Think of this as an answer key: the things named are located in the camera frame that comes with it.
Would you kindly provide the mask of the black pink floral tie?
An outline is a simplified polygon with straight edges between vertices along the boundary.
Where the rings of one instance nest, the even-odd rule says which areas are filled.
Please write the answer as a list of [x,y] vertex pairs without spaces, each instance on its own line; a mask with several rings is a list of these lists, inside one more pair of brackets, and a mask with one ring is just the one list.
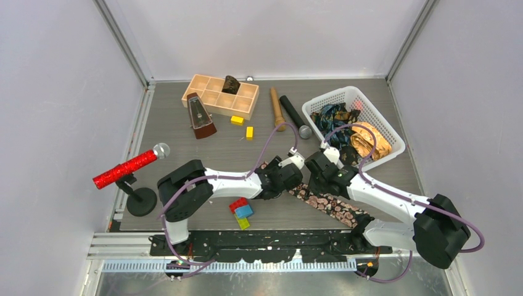
[[340,197],[329,193],[318,193],[316,190],[314,182],[311,184],[301,182],[288,190],[288,193],[349,229],[354,229],[359,224],[369,222],[373,218],[367,211],[343,201]]

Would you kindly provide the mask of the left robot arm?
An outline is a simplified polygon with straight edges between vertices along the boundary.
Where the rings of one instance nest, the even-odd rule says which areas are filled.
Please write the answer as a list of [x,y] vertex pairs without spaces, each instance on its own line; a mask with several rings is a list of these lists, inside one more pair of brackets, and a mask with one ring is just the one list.
[[174,255],[189,247],[188,218],[207,200],[222,197],[270,200],[297,187],[303,178],[305,159],[300,155],[276,156],[265,167],[250,172],[223,172],[191,160],[157,182],[161,214],[168,237],[165,247]]

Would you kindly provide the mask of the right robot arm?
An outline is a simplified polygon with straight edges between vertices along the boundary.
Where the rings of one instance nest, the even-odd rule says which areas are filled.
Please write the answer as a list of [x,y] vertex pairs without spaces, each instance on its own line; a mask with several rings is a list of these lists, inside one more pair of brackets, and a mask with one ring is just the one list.
[[397,219],[395,223],[376,218],[365,222],[352,236],[352,245],[360,253],[375,246],[412,250],[432,266],[447,269],[471,237],[469,227],[444,195],[410,194],[355,167],[339,168],[324,151],[309,156],[305,166],[320,193],[370,205]]

